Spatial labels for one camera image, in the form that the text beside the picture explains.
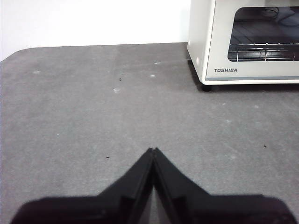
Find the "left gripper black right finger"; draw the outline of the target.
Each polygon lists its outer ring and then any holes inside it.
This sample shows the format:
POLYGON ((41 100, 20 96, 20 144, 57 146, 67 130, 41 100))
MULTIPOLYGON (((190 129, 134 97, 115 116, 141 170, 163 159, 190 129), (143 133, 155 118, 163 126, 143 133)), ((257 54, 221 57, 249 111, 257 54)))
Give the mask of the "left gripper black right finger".
POLYGON ((280 199, 264 195, 212 195, 154 149, 155 188, 174 224, 292 224, 280 199))

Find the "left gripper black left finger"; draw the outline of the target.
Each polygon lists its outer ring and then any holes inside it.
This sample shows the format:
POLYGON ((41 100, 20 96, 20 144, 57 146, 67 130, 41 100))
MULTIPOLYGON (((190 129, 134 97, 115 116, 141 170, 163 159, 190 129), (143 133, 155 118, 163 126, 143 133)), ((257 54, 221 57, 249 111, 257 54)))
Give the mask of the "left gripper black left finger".
POLYGON ((149 148, 96 196, 45 197, 23 204, 13 224, 136 224, 152 191, 154 150, 149 148))

